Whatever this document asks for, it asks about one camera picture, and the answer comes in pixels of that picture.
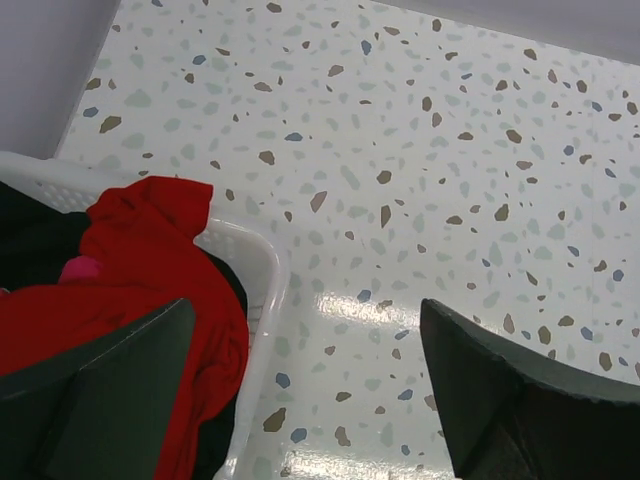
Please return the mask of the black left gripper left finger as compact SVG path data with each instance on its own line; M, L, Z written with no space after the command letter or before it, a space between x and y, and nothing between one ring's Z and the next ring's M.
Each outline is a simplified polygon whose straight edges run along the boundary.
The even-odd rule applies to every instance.
M2 478L153 478L193 329L179 299L2 376Z

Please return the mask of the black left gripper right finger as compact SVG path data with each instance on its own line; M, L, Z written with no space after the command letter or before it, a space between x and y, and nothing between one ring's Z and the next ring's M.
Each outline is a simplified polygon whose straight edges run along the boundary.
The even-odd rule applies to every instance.
M552 360L435 299L420 336L458 479L636 479L639 389Z

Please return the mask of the red t-shirt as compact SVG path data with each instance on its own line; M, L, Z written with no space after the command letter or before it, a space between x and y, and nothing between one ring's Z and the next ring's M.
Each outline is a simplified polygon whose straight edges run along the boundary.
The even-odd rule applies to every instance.
M61 213L1 189L1 475L209 479L249 357L247 295L196 246L213 189L149 177Z

